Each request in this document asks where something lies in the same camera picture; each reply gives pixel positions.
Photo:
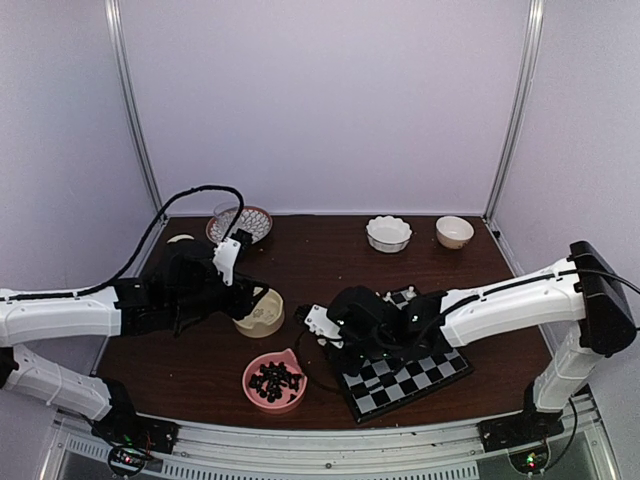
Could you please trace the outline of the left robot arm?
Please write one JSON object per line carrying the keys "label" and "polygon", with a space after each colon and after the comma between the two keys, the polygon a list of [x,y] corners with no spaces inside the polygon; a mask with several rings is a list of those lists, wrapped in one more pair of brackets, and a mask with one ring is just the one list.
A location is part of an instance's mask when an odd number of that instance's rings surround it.
{"label": "left robot arm", "polygon": [[27,343],[156,331],[178,336],[217,312],[241,320],[269,291],[266,283],[236,269],[250,244],[244,231],[216,246],[183,236],[168,242],[159,263],[140,277],[76,291],[2,290],[2,389],[103,422],[123,444],[137,442],[144,424],[121,383],[74,372],[35,354]]}

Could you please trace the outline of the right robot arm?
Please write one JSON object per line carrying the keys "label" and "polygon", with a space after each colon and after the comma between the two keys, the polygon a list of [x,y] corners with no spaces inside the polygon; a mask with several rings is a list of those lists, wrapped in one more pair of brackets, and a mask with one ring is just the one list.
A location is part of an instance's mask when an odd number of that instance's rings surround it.
{"label": "right robot arm", "polygon": [[471,289],[425,294],[411,287],[380,295],[342,290],[328,307],[302,305],[296,320],[355,375],[384,360],[398,373],[412,362],[475,341],[533,326],[567,322],[550,365],[534,380],[531,405],[513,419],[519,440],[535,440],[588,378],[595,365],[629,347],[638,328],[618,276],[588,242],[532,274]]}

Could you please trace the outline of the black chess pieces pile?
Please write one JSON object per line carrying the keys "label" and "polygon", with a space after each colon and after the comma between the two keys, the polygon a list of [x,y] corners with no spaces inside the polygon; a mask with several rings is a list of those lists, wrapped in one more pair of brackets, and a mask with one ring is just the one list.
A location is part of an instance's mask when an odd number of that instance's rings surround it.
{"label": "black chess pieces pile", "polygon": [[284,362],[261,364],[257,373],[251,375],[249,388],[268,403],[274,403],[283,397],[285,389],[298,392],[303,375],[287,369]]}

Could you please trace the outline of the white textured ceramic mug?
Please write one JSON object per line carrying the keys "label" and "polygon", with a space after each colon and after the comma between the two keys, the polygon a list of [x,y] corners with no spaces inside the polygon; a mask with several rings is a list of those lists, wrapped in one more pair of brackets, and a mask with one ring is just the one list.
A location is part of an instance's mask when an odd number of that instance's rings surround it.
{"label": "white textured ceramic mug", "polygon": [[175,236],[169,238],[166,243],[167,244],[173,244],[173,243],[177,243],[177,242],[185,241],[185,240],[186,241],[193,241],[193,240],[195,240],[195,238],[192,235],[189,235],[189,234],[179,234],[179,235],[175,235]]}

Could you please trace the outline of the black and white chessboard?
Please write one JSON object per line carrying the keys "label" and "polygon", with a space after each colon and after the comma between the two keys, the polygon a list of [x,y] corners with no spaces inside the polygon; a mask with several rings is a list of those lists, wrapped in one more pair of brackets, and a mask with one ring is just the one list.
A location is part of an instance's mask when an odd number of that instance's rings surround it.
{"label": "black and white chessboard", "polygon": [[326,358],[351,413],[358,423],[367,422],[434,393],[465,376],[474,367],[459,350],[449,346],[437,332],[444,291],[422,294],[415,290],[404,312],[414,332],[415,356],[394,372],[385,360],[365,363],[358,374],[349,376],[333,366],[325,347]]}

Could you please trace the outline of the cream bowl with spout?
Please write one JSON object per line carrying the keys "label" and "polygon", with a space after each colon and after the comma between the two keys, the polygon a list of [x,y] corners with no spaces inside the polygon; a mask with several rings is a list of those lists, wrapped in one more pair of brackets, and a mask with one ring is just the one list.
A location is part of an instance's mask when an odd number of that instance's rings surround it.
{"label": "cream bowl with spout", "polygon": [[270,289],[252,312],[241,320],[234,320],[236,330],[252,339],[261,339],[276,333],[285,319],[284,300]]}

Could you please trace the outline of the patterned saucer plate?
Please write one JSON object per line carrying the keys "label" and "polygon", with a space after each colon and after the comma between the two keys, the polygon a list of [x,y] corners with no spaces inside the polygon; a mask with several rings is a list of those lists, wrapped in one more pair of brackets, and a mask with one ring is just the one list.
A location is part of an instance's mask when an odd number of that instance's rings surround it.
{"label": "patterned saucer plate", "polygon": [[[210,218],[205,228],[207,238],[213,243],[219,243],[223,238],[216,230],[214,215]],[[252,243],[255,244],[265,238],[271,231],[273,221],[268,212],[256,206],[245,206],[237,220],[229,226],[227,234],[232,236],[239,229],[252,236]]]}

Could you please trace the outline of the white scalloped bowl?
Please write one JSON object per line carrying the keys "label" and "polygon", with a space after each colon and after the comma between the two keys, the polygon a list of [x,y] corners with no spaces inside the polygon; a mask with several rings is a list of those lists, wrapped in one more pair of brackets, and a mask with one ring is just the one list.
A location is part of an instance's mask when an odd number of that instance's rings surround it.
{"label": "white scalloped bowl", "polygon": [[377,216],[370,219],[365,232],[369,245],[385,254],[395,254],[404,250],[413,234],[407,222],[394,216]]}

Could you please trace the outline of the pink bowl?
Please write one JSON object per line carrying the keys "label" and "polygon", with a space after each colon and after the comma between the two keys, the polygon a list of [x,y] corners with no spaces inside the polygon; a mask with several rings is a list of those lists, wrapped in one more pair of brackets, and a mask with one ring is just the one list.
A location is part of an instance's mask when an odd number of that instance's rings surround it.
{"label": "pink bowl", "polygon": [[247,399],[268,414],[285,414],[304,399],[308,377],[292,349],[256,357],[245,368],[242,387]]}

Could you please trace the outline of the small cream bowl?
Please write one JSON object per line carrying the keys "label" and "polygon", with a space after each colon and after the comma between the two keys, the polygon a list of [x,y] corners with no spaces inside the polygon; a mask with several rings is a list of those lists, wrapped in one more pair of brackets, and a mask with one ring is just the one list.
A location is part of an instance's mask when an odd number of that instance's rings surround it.
{"label": "small cream bowl", "polygon": [[467,220],[457,216],[442,216],[435,223],[436,238],[445,248],[459,250],[465,247],[475,234]]}

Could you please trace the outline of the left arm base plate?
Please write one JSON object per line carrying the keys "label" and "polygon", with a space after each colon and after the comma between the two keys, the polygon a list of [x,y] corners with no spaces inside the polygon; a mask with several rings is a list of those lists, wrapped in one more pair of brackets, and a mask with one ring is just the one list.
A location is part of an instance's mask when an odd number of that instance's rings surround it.
{"label": "left arm base plate", "polygon": [[143,453],[171,454],[179,433],[179,426],[174,422],[119,411],[88,423],[91,433],[107,444]]}

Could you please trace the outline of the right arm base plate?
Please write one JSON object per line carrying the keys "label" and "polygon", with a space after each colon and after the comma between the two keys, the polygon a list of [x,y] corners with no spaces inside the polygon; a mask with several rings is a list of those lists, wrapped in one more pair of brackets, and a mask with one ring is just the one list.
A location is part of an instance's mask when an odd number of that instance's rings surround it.
{"label": "right arm base plate", "polygon": [[541,413],[535,410],[484,420],[477,427],[485,452],[542,441],[564,432],[560,412]]}

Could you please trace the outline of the aluminium front rail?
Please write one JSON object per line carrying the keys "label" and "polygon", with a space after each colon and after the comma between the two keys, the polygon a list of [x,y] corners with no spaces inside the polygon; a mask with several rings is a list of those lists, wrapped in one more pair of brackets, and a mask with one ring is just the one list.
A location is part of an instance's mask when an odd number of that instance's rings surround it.
{"label": "aluminium front rail", "polygon": [[[269,430],[173,420],[171,454],[152,454],[132,479],[622,479],[591,394],[566,408],[566,431],[546,441],[551,469],[519,472],[529,444],[488,452],[478,419],[355,430]],[[66,412],[56,414],[35,479],[119,479],[107,466],[109,445]]]}

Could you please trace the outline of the aluminium frame post left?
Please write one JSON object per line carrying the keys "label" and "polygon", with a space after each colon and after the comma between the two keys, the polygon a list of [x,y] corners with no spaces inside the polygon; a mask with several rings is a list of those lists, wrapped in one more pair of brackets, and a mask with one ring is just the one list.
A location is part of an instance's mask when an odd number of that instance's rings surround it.
{"label": "aluminium frame post left", "polygon": [[106,0],[104,2],[104,6],[107,28],[115,57],[116,70],[124,102],[127,126],[133,143],[136,162],[140,168],[143,184],[153,210],[155,212],[159,212],[162,207],[162,198],[149,157],[139,109],[135,98],[122,23],[121,2],[117,0]]}

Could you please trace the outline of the aluminium frame post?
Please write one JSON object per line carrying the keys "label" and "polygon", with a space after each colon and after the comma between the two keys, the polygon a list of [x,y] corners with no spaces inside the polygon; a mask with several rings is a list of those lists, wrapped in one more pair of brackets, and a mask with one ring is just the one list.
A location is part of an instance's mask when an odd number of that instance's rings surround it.
{"label": "aluminium frame post", "polygon": [[483,214],[483,219],[489,225],[495,222],[499,202],[506,187],[509,171],[515,156],[521,129],[523,126],[526,107],[531,93],[540,44],[543,36],[545,1],[531,0],[527,25],[523,40],[522,55],[516,90],[511,107],[505,139],[502,144],[498,168],[494,177],[489,199]]}
{"label": "aluminium frame post", "polygon": [[133,143],[136,162],[140,168],[143,184],[153,210],[155,212],[159,212],[162,207],[162,198],[149,157],[139,109],[135,98],[122,23],[121,2],[117,0],[106,0],[104,2],[104,6],[107,28],[115,57],[116,70],[124,102],[127,126]]}

